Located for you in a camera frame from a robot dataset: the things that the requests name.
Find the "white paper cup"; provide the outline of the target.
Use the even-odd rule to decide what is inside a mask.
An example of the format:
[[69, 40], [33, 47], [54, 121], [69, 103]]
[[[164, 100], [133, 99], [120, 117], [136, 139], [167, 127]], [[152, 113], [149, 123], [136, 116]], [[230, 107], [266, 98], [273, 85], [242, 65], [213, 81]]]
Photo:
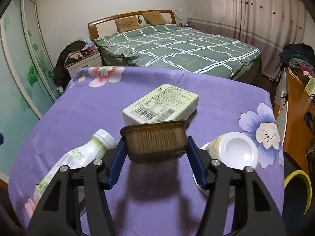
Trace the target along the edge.
[[244, 133], [229, 132], [204, 144], [212, 159], [222, 161], [227, 167], [243, 170], [258, 165], [258, 150], [253, 140]]

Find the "green white yogurt bottle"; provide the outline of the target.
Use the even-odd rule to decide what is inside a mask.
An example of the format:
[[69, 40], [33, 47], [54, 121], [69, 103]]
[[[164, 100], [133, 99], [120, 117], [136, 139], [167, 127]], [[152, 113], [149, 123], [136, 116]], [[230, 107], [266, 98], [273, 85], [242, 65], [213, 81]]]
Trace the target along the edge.
[[36, 198], [42, 197], [61, 166], [67, 165], [70, 169], [85, 167], [95, 159], [101, 159], [107, 150], [114, 149], [116, 146], [116, 140], [107, 131], [104, 129], [97, 130], [88, 143], [68, 151], [58, 160], [47, 175], [43, 177], [42, 181], [35, 186], [34, 196]]

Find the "brown plastic food tray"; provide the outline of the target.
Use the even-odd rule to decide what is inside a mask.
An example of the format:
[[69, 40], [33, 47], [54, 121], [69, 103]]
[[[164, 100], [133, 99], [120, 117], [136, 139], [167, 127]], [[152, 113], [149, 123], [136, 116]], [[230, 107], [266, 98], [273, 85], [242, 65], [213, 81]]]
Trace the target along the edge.
[[120, 134], [126, 140], [127, 155], [137, 164], [178, 159], [188, 150], [186, 120], [171, 120], [126, 126]]

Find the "yellow-rimmed trash bin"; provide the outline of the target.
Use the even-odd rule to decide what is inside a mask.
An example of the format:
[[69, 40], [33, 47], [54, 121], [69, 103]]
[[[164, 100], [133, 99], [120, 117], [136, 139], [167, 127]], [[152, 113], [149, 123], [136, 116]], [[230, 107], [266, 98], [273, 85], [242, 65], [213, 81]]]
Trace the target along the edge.
[[311, 206], [312, 185], [303, 170], [295, 170], [284, 180], [283, 221], [290, 233]]

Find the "purple floral tablecloth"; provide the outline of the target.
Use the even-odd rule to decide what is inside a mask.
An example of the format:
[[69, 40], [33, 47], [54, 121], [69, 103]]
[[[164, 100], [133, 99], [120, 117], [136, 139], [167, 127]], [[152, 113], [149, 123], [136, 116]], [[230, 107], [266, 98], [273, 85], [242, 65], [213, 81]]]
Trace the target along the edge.
[[79, 72], [8, 184], [27, 235], [285, 235], [268, 92], [171, 69]]

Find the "orange wooden desk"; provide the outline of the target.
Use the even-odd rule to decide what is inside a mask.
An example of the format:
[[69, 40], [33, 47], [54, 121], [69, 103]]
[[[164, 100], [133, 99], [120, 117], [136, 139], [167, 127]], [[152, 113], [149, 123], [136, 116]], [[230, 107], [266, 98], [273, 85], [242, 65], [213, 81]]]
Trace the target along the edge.
[[286, 68], [276, 88], [274, 115], [283, 150], [306, 173], [309, 172], [307, 147], [313, 138], [304, 121], [308, 111], [314, 113], [314, 102], [309, 98], [304, 85]]

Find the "painted sliding wardrobe door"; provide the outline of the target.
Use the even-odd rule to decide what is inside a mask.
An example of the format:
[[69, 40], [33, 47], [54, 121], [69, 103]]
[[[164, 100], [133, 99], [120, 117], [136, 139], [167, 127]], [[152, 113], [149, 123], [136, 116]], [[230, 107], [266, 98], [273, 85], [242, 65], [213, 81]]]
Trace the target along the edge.
[[26, 137], [60, 94], [34, 0], [12, 0], [1, 17], [1, 178], [8, 180]]

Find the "black jacket on cabinet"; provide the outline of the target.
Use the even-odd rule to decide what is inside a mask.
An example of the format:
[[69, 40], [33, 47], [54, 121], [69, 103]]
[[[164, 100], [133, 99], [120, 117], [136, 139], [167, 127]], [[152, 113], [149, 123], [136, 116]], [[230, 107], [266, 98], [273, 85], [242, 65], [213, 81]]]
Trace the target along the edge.
[[63, 90], [66, 89], [71, 80], [70, 73], [66, 69], [66, 63], [69, 60], [71, 53], [78, 52], [84, 49], [85, 46], [86, 44], [84, 41], [74, 41], [62, 50], [56, 66], [53, 69], [53, 81], [57, 87], [62, 87]]

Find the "green framed picture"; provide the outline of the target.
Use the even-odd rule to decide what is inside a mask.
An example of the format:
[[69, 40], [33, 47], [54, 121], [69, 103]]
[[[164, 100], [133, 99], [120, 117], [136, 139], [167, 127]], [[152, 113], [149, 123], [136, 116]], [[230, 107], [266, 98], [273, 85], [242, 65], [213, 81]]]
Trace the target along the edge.
[[312, 77], [308, 81], [304, 89], [310, 98], [314, 98], [314, 95], [315, 95], [315, 78], [314, 77]]

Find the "white green flat box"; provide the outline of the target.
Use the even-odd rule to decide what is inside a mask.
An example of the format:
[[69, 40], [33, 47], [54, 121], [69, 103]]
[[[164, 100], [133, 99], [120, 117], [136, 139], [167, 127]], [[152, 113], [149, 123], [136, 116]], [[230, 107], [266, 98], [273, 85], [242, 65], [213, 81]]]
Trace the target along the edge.
[[127, 126], [187, 120], [198, 104], [198, 94], [163, 84], [123, 109], [122, 115]]

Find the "white bedside cabinet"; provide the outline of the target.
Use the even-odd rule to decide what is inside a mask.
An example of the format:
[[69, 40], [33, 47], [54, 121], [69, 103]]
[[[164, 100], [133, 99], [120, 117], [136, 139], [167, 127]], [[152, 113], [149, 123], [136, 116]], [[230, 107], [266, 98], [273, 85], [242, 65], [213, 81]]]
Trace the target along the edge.
[[73, 78], [76, 73], [85, 67], [101, 67], [103, 66], [103, 62], [101, 60], [100, 53], [98, 51], [94, 51], [84, 58], [79, 59], [77, 62], [69, 64], [66, 66], [71, 78]]

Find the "pile of dark clothes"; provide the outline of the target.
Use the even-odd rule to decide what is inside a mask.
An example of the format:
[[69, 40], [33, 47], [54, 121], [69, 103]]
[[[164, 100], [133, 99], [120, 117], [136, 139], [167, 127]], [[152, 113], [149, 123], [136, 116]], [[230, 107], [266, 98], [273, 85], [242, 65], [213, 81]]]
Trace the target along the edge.
[[291, 71], [307, 71], [314, 76], [314, 50], [304, 43], [289, 44], [279, 53], [280, 69], [286, 67]]

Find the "pink striped curtain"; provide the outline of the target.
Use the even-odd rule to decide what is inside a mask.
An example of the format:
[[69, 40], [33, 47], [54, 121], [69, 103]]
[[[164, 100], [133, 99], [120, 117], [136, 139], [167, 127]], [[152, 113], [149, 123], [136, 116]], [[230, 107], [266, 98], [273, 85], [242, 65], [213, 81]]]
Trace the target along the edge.
[[309, 15], [301, 0], [188, 0], [187, 21], [199, 31], [259, 48], [262, 73], [274, 79], [279, 53], [305, 39]]

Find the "bed with green plaid duvet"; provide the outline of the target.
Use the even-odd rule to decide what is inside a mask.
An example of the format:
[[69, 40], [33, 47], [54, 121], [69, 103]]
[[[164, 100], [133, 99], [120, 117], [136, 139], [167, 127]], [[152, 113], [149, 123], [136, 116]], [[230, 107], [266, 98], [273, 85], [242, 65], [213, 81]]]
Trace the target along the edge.
[[[143, 13], [159, 11], [168, 22], [151, 26]], [[140, 29], [118, 32], [116, 19], [136, 16]], [[179, 26], [173, 10], [115, 14], [88, 24], [105, 65], [166, 68], [251, 84], [261, 72], [259, 48], [226, 36]]]

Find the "left brown pillow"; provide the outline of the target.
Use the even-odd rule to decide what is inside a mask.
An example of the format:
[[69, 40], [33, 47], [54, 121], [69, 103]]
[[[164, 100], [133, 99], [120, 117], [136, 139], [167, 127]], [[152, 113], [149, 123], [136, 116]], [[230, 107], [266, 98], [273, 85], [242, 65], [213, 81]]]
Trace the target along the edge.
[[116, 19], [115, 24], [118, 32], [127, 32], [141, 28], [136, 16]]

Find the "brown pillow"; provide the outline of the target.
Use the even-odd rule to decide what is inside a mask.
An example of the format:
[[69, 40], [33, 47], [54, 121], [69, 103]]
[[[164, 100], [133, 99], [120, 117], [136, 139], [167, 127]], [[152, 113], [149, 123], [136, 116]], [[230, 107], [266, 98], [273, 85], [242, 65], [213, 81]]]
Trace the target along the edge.
[[116, 19], [115, 24], [118, 32], [127, 32], [141, 28], [136, 16]]
[[142, 14], [146, 23], [151, 26], [166, 25], [168, 22], [159, 11], [149, 11]]

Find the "right brown pillow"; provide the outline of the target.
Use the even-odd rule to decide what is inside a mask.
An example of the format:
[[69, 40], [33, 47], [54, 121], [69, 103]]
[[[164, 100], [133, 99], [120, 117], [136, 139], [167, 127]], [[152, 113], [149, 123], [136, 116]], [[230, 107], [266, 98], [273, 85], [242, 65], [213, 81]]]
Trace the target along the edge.
[[168, 22], [159, 11], [149, 11], [142, 14], [146, 23], [151, 26], [166, 25]]

